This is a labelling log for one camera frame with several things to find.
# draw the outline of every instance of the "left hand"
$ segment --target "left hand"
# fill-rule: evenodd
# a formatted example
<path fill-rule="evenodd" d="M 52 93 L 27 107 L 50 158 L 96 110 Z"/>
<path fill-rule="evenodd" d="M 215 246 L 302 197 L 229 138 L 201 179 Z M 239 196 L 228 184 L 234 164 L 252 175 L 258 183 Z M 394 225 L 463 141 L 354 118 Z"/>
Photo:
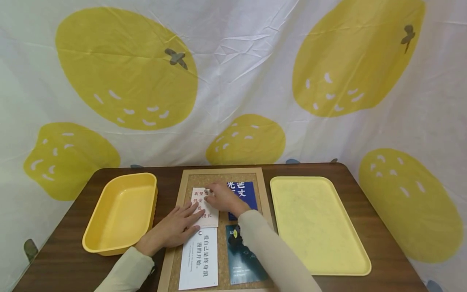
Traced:
<path fill-rule="evenodd" d="M 205 213 L 201 210 L 193 214 L 197 207 L 197 202 L 192 205 L 190 201 L 183 207 L 175 207 L 167 217 L 143 235 L 134 247 L 142 254 L 152 257 L 163 247 L 173 248 L 184 244 L 199 230 L 199 226 L 192 225 Z"/>

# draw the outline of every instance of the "beige sleeve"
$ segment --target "beige sleeve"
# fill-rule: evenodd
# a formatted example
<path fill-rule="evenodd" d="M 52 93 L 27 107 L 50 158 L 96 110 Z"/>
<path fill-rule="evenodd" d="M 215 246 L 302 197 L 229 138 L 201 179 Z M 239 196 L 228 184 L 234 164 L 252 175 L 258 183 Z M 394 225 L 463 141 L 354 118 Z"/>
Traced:
<path fill-rule="evenodd" d="M 153 260 L 134 247 L 129 248 L 115 263 L 95 292 L 135 292 L 154 267 Z"/>
<path fill-rule="evenodd" d="M 243 244 L 258 258 L 281 292 L 321 292 L 313 276 L 256 210 L 238 219 Z"/>

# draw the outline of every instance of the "wooden table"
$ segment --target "wooden table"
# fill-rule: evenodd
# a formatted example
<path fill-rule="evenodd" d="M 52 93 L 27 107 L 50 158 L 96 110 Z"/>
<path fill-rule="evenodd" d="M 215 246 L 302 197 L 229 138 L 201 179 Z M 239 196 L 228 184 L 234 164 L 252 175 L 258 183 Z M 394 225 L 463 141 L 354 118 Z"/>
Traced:
<path fill-rule="evenodd" d="M 260 166 L 271 203 L 269 181 L 276 176 L 323 176 L 334 183 L 371 259 L 373 270 L 366 277 L 315 277 L 323 292 L 427 291 L 346 166 L 340 163 Z M 81 246 L 83 233 L 106 183 L 117 176 L 130 173 L 151 172 L 156 175 L 159 194 L 154 223 L 158 223 L 175 206 L 183 169 L 196 168 L 214 167 L 117 168 L 97 171 L 14 292 L 94 291 L 119 259 L 119 256 L 104 257 L 87 253 Z M 271 213 L 275 220 L 273 208 Z M 156 292 L 164 252 L 161 250 L 154 257 L 157 270 L 148 277 L 140 291 Z"/>

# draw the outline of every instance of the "yellow rectangular tray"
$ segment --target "yellow rectangular tray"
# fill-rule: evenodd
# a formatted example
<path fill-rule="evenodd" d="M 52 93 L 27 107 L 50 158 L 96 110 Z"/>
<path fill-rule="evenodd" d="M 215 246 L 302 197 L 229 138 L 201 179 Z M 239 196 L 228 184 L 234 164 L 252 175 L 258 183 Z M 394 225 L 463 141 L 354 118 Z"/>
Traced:
<path fill-rule="evenodd" d="M 279 236 L 312 275 L 371 272 L 370 259 L 330 180 L 275 177 L 270 185 Z"/>
<path fill-rule="evenodd" d="M 136 173 L 112 179 L 102 191 L 83 236 L 83 248 L 102 256 L 123 254 L 152 228 L 157 179 Z"/>

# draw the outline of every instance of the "dark blue card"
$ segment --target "dark blue card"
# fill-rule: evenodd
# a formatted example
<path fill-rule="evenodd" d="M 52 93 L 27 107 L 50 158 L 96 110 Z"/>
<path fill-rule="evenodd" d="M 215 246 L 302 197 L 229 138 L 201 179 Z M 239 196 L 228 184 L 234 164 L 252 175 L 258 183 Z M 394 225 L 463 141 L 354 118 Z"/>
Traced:
<path fill-rule="evenodd" d="M 253 210 L 258 210 L 256 204 L 255 188 L 252 181 L 228 182 L 227 187 L 231 189 L 242 201 L 248 204 Z M 236 221 L 237 217 L 229 213 L 229 221 Z"/>
<path fill-rule="evenodd" d="M 236 225 L 226 226 L 230 285 L 259 282 L 268 279 L 268 274 L 261 266 L 254 253 L 243 244 L 239 244 L 235 247 L 229 244 L 228 238 L 233 234 L 235 226 Z"/>

